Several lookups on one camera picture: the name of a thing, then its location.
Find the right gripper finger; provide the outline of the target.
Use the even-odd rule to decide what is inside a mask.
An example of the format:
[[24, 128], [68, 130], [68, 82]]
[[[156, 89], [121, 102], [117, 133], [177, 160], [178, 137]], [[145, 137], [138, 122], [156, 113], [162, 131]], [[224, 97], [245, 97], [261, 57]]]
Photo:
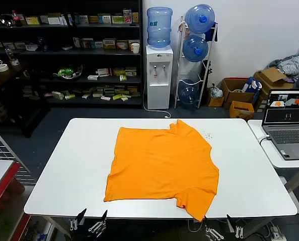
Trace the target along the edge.
[[212, 227], [210, 221], [206, 216], [204, 216], [203, 221], [205, 227], [205, 236], [207, 240], [224, 240], [224, 236]]
[[243, 226], [237, 225], [230, 215], [226, 216], [230, 233], [234, 235], [234, 238], [243, 238]]

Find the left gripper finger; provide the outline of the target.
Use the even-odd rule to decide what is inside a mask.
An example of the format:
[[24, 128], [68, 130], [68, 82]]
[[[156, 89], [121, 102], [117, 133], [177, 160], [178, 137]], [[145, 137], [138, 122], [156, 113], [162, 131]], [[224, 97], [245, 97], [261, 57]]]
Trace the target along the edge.
[[88, 232], [94, 236], [100, 236], [106, 229], [107, 210], [102, 215], [100, 221], [96, 222], [88, 229]]
[[85, 208], [74, 219], [70, 219], [70, 230], [78, 229], [78, 226], [81, 224], [81, 221], [83, 220], [86, 211], [87, 209]]

